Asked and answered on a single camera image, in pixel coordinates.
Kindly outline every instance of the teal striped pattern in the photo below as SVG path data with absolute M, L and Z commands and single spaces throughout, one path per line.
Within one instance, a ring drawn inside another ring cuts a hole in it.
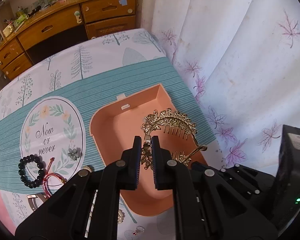
M 75 104 L 86 129 L 86 153 L 83 165 L 89 164 L 95 170 L 100 170 L 103 169 L 104 164 L 89 133 L 92 115 L 102 106 L 116 101 L 117 95 L 125 93 L 128 96 L 158 83 L 163 84 L 174 106 L 179 111 L 187 113 L 197 124 L 198 142 L 208 144 L 214 141 L 215 136 L 192 93 L 169 60 L 162 57 L 73 82 L 34 100 L 2 119 L 0 121 L 0 189 L 22 194 L 34 192 L 21 182 L 18 175 L 18 163 L 21 127 L 28 112 L 38 101 L 49 96 L 61 96 Z

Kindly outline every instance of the gold hair comb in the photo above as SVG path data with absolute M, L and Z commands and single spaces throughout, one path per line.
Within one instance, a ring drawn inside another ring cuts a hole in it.
M 187 117 L 187 114 L 180 113 L 178 111 L 172 112 L 171 108 L 168 108 L 162 112 L 160 112 L 158 116 L 158 111 L 154 110 L 153 114 L 148 114 L 146 117 L 146 122 L 142 124 L 141 129 L 145 133 L 145 142 L 143 143 L 143 148 L 141 151 L 141 165 L 145 163 L 145 170 L 149 167 L 153 169 L 152 166 L 152 156 L 150 152 L 151 147 L 151 132 L 155 130 L 161 130 L 161 126 L 164 126 L 163 133 L 167 132 L 168 134 L 171 131 L 172 135 L 181 137 L 182 139 L 188 139 L 188 136 L 191 135 L 194 143 L 196 145 L 196 149 L 190 152 L 188 155 L 185 155 L 185 152 L 181 151 L 172 152 L 171 158 L 176 160 L 184 165 L 188 166 L 191 161 L 191 156 L 194 155 L 198 151 L 207 150 L 207 146 L 200 146 L 198 141 L 195 138 L 195 134 L 197 130 L 195 128 L 196 124 L 191 122 L 191 119 Z

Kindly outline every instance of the white curtain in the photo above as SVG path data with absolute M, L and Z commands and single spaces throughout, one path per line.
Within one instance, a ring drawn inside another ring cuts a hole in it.
M 281 125 L 300 127 L 298 0 L 139 0 L 221 151 L 216 168 L 278 163 Z

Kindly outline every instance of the bedsheet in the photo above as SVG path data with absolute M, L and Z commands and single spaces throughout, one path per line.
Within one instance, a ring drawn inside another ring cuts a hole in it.
M 193 95 L 173 68 L 162 48 L 144 29 L 99 37 L 52 55 L 16 77 L 0 92 L 0 194 L 17 227 L 32 210 L 26 195 L 43 192 L 42 187 L 25 187 L 18 175 L 19 159 L 29 154 L 42 156 L 46 167 L 69 179 L 82 166 L 104 168 L 89 134 L 92 115 L 102 106 L 161 83 L 174 106 L 196 122 L 198 142 L 208 144 L 204 157 L 214 165 L 218 143 Z M 78 149 L 79 155 L 68 155 Z M 26 166 L 35 179 L 38 169 Z M 60 183 L 49 181 L 55 192 Z M 118 225 L 118 239 L 139 239 L 132 233 L 143 226 L 142 239 L 174 239 L 173 209 L 154 216 L 139 216 L 120 199 L 125 213 Z M 2 222 L 14 233 L 15 228 Z

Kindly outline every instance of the black bead bracelet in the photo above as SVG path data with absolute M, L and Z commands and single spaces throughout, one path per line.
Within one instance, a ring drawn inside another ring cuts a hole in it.
M 39 168 L 38 170 L 38 176 L 37 179 L 34 181 L 28 181 L 26 178 L 26 172 L 25 172 L 25 167 L 27 163 L 30 162 L 35 162 L 37 163 L 37 167 Z M 34 156 L 33 154 L 30 154 L 27 157 L 23 157 L 23 159 L 20 159 L 20 163 L 18 165 L 19 167 L 19 175 L 21 176 L 20 179 L 21 181 L 25 184 L 26 187 L 29 188 L 36 188 L 39 187 L 40 184 L 42 183 L 42 179 L 44 177 L 44 170 L 43 170 L 43 163 L 40 162 L 40 159 L 38 156 Z

